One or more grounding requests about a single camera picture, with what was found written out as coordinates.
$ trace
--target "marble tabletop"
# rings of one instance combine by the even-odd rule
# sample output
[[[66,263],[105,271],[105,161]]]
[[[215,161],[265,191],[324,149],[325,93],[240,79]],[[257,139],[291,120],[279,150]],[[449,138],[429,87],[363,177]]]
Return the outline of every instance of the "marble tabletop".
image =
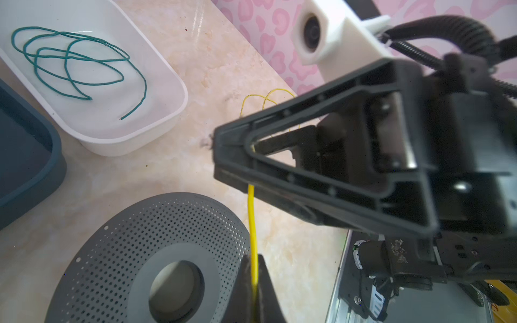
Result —
[[[213,178],[205,145],[236,119],[243,98],[289,88],[209,0],[115,0],[185,82],[177,125],[121,157],[95,155],[54,126],[68,170],[47,199],[0,231],[0,322],[43,322],[54,289],[80,247],[126,207],[167,192],[194,192],[230,208],[248,226],[246,195]],[[0,61],[0,78],[49,118]],[[289,94],[277,91],[277,102]],[[248,99],[245,114],[260,110]],[[314,226],[255,202],[258,250],[290,323],[323,322],[346,231]]]

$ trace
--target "gray perforated disc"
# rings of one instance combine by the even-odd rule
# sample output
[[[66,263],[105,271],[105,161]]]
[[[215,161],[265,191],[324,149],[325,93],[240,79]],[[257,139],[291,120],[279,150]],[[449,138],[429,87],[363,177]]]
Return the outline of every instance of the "gray perforated disc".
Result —
[[[195,257],[198,261],[203,262],[203,257],[211,257],[206,263],[215,261],[213,268],[217,273],[214,277],[217,280],[218,275],[219,278],[219,295],[216,295],[218,301],[214,302],[215,312],[210,322],[219,322],[226,310],[241,258],[249,254],[249,233],[227,207],[193,193],[150,197],[107,221],[68,266],[52,297],[45,321],[127,322],[133,280],[144,264],[159,251],[163,252],[158,257],[189,244],[204,249]],[[200,249],[197,246],[193,246],[192,252]],[[143,293],[148,296],[149,290]]]

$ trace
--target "pink wall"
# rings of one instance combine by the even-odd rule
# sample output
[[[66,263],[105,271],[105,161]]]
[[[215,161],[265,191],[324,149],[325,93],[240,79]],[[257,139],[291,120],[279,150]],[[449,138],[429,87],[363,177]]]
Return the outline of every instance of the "pink wall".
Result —
[[[461,14],[486,24],[497,38],[517,34],[517,0],[374,0],[392,25],[434,16]],[[303,0],[212,0],[241,34],[299,95],[323,84],[317,66],[302,66],[291,42],[291,30]],[[442,56],[448,42],[420,39],[413,44]],[[517,84],[517,59],[499,64],[497,78]]]

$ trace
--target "navy blue tray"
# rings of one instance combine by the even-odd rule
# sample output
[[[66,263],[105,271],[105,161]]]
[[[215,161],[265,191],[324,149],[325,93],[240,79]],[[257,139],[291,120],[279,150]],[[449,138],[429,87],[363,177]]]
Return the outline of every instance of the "navy blue tray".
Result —
[[[0,229],[52,194],[65,174],[56,129],[0,80]]]

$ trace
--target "white plastic bin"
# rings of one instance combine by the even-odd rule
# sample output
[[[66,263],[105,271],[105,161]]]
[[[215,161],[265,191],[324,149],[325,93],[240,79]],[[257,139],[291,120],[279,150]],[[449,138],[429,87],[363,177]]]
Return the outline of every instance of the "white plastic bin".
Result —
[[[26,26],[83,33],[122,48],[147,80],[146,99],[130,116],[120,120],[140,102],[144,92],[142,78],[125,61],[109,63],[124,74],[124,81],[105,86],[78,85],[81,91],[93,98],[91,101],[68,98],[50,90],[36,78],[33,66],[24,55],[11,45],[12,32]],[[37,34],[20,32],[16,44],[22,47]],[[32,48],[66,49],[69,40],[64,40],[62,36],[44,38]],[[89,41],[77,43],[72,50],[101,59],[116,57],[103,45]],[[63,130],[88,150],[103,156],[127,154],[163,135],[174,126],[188,100],[183,81],[111,0],[1,1],[0,57]],[[40,65],[65,75],[63,60],[46,58]],[[93,62],[71,61],[69,70],[73,79],[84,82],[106,82],[117,78],[114,71]],[[66,81],[41,75],[59,90],[76,94]]]

